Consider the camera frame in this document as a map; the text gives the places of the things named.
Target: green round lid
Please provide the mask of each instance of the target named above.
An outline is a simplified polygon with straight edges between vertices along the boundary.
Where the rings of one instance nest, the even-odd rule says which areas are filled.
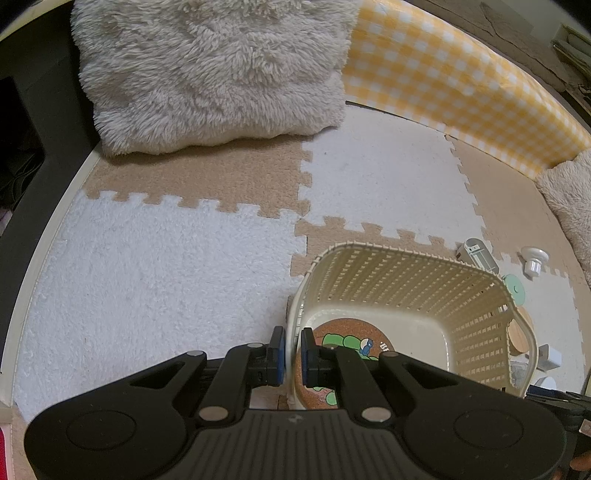
[[[523,305],[525,303],[525,287],[521,283],[521,280],[509,273],[503,277],[503,282],[505,282],[506,287],[511,292],[511,295],[513,295],[515,305],[518,307]]]

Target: yellow gingham fabric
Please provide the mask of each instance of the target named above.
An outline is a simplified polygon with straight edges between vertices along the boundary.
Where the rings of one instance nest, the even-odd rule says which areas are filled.
[[[364,0],[343,81],[347,100],[459,138],[532,179],[591,147],[530,75],[403,0]]]

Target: cream woven basket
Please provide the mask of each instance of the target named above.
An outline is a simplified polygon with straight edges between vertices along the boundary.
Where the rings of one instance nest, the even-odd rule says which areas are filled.
[[[292,401],[300,330],[342,317],[371,323],[398,352],[520,397],[538,362],[534,332],[497,275],[442,257],[347,242],[313,261],[293,299],[285,347]],[[512,384],[509,371],[513,319],[530,347],[522,385]]]

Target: floor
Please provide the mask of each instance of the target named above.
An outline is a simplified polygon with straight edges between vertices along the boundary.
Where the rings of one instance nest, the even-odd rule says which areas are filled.
[[[533,182],[460,141],[349,105],[341,129],[313,138],[100,160],[38,278],[15,402],[30,421],[189,349],[216,357],[266,340],[310,262],[335,242],[453,257],[471,236],[501,274],[520,277],[538,343],[563,354],[552,376],[579,391],[591,365],[582,270]],[[550,253],[535,281],[521,274],[525,245]],[[254,402],[279,400],[264,391]]]

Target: fluffy white cushion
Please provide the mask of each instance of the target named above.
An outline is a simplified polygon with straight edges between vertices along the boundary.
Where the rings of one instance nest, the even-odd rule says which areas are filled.
[[[358,9],[358,0],[76,0],[80,81],[105,151],[340,125]]]
[[[591,287],[591,149],[544,170],[535,182],[558,217]]]

